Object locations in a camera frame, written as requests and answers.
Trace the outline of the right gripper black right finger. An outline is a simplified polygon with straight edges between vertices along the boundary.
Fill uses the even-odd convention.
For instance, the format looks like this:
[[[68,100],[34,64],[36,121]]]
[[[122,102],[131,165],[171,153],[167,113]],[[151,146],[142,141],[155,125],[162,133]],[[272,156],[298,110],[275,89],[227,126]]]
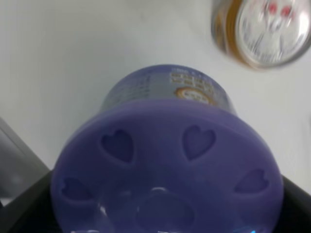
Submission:
[[[285,176],[278,176],[276,195],[269,200],[268,233],[309,233],[311,195]]]

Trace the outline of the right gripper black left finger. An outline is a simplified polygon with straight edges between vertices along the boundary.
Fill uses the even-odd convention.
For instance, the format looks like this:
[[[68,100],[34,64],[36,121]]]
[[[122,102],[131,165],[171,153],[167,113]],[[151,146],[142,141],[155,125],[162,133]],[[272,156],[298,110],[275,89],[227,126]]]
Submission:
[[[52,208],[48,172],[25,192],[0,209],[2,233],[62,233]]]

